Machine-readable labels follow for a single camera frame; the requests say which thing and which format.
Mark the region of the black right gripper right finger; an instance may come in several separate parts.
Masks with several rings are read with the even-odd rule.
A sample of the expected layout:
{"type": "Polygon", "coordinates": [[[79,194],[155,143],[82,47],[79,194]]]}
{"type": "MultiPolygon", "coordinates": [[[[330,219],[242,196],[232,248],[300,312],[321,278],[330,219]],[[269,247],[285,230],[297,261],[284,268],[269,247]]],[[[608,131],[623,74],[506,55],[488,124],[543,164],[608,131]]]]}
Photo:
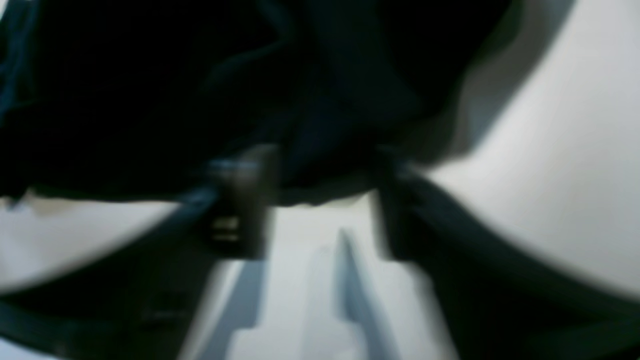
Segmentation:
{"type": "Polygon", "coordinates": [[[452,196],[375,151],[375,187],[391,255],[432,282],[461,360],[637,360],[639,303],[542,264],[452,196]]]}

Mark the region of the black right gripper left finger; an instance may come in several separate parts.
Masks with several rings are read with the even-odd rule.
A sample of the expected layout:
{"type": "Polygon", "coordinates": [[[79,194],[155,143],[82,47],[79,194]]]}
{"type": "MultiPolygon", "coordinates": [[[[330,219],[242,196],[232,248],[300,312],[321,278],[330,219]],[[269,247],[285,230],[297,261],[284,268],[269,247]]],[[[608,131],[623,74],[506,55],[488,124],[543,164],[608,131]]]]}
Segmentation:
{"type": "Polygon", "coordinates": [[[175,201],[1,202],[1,339],[64,360],[178,360],[218,262],[263,256],[278,148],[214,160],[175,201]]]}

